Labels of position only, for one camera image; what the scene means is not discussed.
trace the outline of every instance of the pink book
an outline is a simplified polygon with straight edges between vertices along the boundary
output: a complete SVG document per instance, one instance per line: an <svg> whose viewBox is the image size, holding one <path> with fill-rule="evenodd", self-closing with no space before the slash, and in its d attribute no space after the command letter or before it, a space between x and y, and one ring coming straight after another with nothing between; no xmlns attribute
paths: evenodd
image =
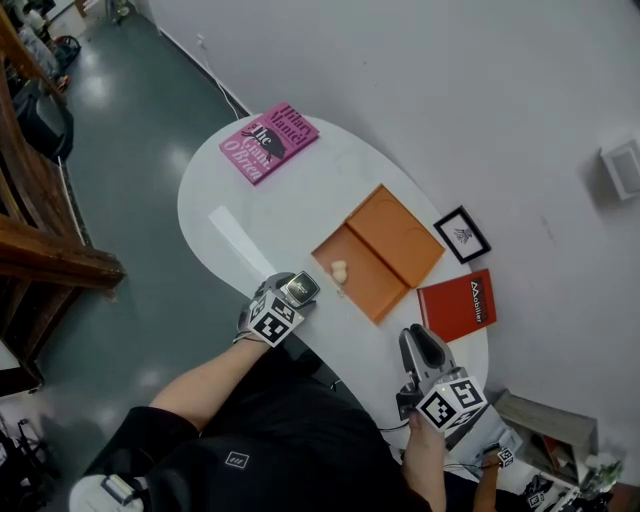
<svg viewBox="0 0 640 512"><path fill-rule="evenodd" d="M220 151L254 185L318 138L309 121L280 103L220 144Z"/></svg>

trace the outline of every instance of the white paper strip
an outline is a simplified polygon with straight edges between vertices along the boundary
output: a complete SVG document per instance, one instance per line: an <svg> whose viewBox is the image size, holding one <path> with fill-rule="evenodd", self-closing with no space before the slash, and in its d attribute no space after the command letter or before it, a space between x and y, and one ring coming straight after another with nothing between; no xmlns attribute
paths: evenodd
<svg viewBox="0 0 640 512"><path fill-rule="evenodd" d="M229 246L244 266L251 272L252 276L264 281L267 277L276 273L273 265L256 247L253 240L242 229L240 223L231 215L226 206L218 206L209 215L209 220L218 229L220 234L229 242Z"/></svg>

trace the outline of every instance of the black shirt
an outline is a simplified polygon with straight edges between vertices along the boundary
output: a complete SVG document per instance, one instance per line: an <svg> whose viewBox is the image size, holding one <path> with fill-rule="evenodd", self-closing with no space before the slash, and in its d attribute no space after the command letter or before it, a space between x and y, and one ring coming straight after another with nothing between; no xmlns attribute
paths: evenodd
<svg viewBox="0 0 640 512"><path fill-rule="evenodd" d="M368 414L283 357L269 352L200 436L173 413L132 409L87 474L145 477L154 512L430 511Z"/></svg>

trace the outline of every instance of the person's arm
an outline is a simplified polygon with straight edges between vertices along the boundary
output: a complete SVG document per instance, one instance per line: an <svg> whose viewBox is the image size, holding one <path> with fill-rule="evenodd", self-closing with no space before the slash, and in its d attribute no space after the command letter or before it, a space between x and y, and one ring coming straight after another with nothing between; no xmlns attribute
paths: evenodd
<svg viewBox="0 0 640 512"><path fill-rule="evenodd" d="M473 512L495 512L500 459L495 454L490 455L482 467L482 478L473 499Z"/></svg>
<svg viewBox="0 0 640 512"><path fill-rule="evenodd" d="M445 512L444 436L419 413L409 418L411 437L404 454L402 474L411 489L429 502L433 512Z"/></svg>
<svg viewBox="0 0 640 512"><path fill-rule="evenodd" d="M177 414L202 431L268 350L269 345L264 342L240 340L215 359L171 382L151 402L151 407Z"/></svg>

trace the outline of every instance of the white table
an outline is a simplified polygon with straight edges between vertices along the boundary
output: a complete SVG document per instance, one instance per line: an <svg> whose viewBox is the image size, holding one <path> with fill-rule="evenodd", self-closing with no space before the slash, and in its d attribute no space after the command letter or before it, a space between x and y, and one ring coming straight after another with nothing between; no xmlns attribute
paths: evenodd
<svg viewBox="0 0 640 512"><path fill-rule="evenodd" d="M180 228L200 261L227 284L251 297L259 285L209 220L224 205L277 271L307 271L322 288L318 305L296 334L342 379L380 428L400 424L395 395L406 384L398 335L420 323L411 291L379 325L374 325L311 256L380 183L384 184L442 243L432 228L441 216L396 165L351 133L321 119L309 120L320 138L257 186L220 152L218 145L252 118L212 135L189 163L178 193ZM447 250L423 285L470 272ZM488 371L486 330L449 345L458 365L484 386ZM385 435L403 448L408 428Z"/></svg>

